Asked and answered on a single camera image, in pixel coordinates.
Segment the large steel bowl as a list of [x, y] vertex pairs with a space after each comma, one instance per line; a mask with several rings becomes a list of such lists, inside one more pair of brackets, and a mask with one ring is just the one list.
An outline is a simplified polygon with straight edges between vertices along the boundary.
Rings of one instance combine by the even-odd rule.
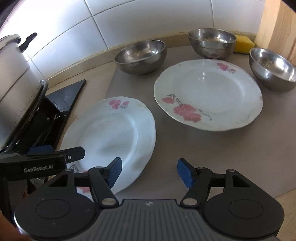
[[283, 56], [267, 49], [252, 48], [249, 65], [254, 76], [267, 89], [288, 92], [295, 88], [295, 67]]

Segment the white floral plate front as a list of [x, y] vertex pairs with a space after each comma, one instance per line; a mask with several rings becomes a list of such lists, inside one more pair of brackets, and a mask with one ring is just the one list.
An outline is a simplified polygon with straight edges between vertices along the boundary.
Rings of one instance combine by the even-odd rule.
[[111, 189], [116, 194], [140, 176], [155, 144], [156, 124], [151, 111], [137, 99], [117, 96], [98, 102], [78, 116], [60, 148], [84, 148], [84, 158], [67, 165], [75, 173], [106, 167], [114, 158], [121, 158], [122, 172]]

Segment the light wooden block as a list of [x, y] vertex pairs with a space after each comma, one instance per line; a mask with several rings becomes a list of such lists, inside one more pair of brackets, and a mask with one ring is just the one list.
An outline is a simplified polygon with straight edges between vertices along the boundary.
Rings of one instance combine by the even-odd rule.
[[295, 65], [295, 36], [295, 12], [284, 1], [266, 1], [255, 46], [278, 53]]

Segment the black gas stove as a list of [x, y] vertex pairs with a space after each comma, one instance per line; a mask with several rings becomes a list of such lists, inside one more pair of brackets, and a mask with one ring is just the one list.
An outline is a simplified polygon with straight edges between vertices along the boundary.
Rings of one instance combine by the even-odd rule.
[[48, 83], [41, 80], [33, 105], [29, 108], [12, 136], [1, 146], [1, 152], [29, 154], [30, 148], [51, 145], [56, 150], [65, 124], [86, 80], [80, 80], [46, 95]]

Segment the white cooking pot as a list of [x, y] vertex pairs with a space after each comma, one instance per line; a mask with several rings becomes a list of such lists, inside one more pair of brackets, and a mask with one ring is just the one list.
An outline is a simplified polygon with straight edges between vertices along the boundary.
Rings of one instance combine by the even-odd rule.
[[23, 44], [19, 35], [1, 38], [1, 150], [5, 150], [33, 111], [43, 84], [32, 72], [23, 52], [37, 37]]

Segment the white floral plate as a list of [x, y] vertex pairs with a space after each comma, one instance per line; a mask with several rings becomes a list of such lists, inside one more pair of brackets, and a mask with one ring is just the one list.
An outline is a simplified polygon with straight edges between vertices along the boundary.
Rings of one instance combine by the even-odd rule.
[[84, 148], [84, 158], [67, 165], [75, 173], [106, 167], [114, 158], [121, 158], [122, 172], [111, 189], [116, 194], [140, 176], [155, 144], [156, 124], [151, 111], [137, 99], [117, 96], [98, 102], [78, 116], [60, 148]]
[[154, 99], [174, 120], [213, 132], [242, 128], [263, 108], [261, 90], [245, 70], [211, 59], [184, 61], [164, 70], [154, 83]]

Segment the small steel bowl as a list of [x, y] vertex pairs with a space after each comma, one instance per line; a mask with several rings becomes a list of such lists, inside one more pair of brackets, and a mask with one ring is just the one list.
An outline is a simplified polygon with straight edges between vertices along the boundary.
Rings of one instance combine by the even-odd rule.
[[145, 75], [161, 67], [167, 46], [161, 40], [144, 40], [123, 48], [115, 57], [117, 67], [130, 75]]

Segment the yellow sponge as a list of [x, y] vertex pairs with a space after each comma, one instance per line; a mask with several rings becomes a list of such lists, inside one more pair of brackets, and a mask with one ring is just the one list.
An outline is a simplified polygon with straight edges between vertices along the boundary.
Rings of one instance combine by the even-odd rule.
[[249, 54], [249, 51], [255, 47], [254, 42], [252, 42], [247, 36], [235, 35], [235, 37], [236, 43], [234, 53]]

